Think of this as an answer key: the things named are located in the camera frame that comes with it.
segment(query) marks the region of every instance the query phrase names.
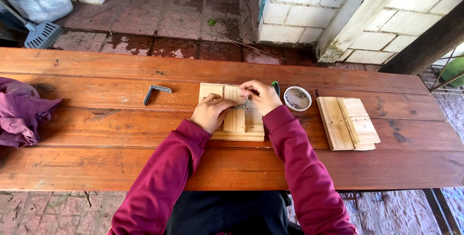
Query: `black pants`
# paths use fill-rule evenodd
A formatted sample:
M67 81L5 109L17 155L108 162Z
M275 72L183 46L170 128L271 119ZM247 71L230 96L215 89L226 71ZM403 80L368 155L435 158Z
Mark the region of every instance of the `black pants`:
M285 192L280 191L184 191L165 234L288 235L289 203Z

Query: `maroon sleeve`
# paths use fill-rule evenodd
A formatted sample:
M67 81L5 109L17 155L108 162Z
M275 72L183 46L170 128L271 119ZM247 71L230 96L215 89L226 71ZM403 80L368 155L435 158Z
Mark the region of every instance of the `maroon sleeve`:
M284 162L285 178L304 233L357 234L299 121L286 106L280 106L264 116L263 122L270 131L275 153Z
M162 141L111 220L109 235L163 234L211 134L183 120Z

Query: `hand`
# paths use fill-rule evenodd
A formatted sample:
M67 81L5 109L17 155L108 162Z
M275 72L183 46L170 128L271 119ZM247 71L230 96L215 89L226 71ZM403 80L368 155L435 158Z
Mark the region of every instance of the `hand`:
M237 102L224 99L220 95L210 93L207 97L202 97L190 122L198 125L209 133L216 131L221 126L230 107L236 106Z
M263 116L282 105L280 96L277 96L275 89L270 85L251 80L241 84L239 88L242 90L240 96L251 99Z

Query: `wooden table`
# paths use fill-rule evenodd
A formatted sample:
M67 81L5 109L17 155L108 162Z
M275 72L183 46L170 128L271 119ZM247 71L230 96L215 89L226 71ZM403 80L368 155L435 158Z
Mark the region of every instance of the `wooden table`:
M127 190L154 148L189 119L200 82L277 80L313 98L294 113L339 190L462 186L464 146L416 76L239 62L0 48L0 76L63 98L35 147L1 148L0 190ZM173 94L142 100L148 86ZM372 151L330 151L316 96L360 98L379 133ZM188 190L286 190L264 142L210 141Z

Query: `stack of wooden boards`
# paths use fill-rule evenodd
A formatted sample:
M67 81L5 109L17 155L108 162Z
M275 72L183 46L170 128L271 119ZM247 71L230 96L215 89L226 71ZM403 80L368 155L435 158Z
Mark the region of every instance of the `stack of wooden boards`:
M331 150L373 150L379 135L358 98L318 97Z
M201 83L198 99L210 93L234 100L239 105L244 103L238 85ZM253 102L249 101L245 109L231 109L224 123L212 134L211 139L262 142L264 141L263 118Z

